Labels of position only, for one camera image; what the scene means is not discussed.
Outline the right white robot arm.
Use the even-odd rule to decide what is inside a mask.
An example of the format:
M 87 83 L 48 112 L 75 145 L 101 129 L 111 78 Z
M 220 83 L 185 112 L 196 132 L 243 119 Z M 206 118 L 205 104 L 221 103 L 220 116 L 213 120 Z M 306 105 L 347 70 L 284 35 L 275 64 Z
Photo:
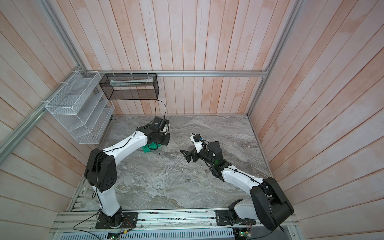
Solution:
M 234 185 L 251 198 L 250 201 L 236 200 L 228 207 L 232 223 L 245 219 L 259 220 L 273 231 L 294 213 L 292 204 L 274 178 L 257 178 L 239 170 L 224 158 L 218 141 L 208 144 L 192 142 L 193 150 L 180 150 L 187 162 L 204 161 L 215 178 Z

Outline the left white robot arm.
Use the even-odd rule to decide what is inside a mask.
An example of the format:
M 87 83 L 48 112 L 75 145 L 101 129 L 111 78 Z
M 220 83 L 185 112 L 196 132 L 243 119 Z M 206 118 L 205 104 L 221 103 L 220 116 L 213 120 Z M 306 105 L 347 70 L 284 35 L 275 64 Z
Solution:
M 148 144 L 168 145 L 169 123 L 169 120 L 155 117 L 150 123 L 136 128 L 130 136 L 115 145 L 91 151 L 84 177 L 96 191 L 104 216 L 113 218 L 121 214 L 122 208 L 115 192 L 115 183 L 118 179 L 117 165 L 134 151 Z

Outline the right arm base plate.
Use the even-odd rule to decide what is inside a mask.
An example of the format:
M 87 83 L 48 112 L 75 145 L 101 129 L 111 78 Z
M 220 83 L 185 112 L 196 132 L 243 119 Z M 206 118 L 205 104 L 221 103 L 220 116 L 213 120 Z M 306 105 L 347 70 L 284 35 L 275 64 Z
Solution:
M 255 220 L 240 219 L 236 213 L 232 210 L 216 210 L 216 221 L 218 226 L 234 226 L 234 225 L 245 225 L 253 226 L 256 224 Z

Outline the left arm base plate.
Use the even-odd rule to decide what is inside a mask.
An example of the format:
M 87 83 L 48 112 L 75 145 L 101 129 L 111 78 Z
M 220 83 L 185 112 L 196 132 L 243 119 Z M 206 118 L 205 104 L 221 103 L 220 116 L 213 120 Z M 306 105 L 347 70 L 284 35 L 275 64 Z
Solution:
M 96 229 L 134 229 L 137 225 L 139 213 L 137 212 L 116 212 L 112 217 L 103 212 L 97 216 Z

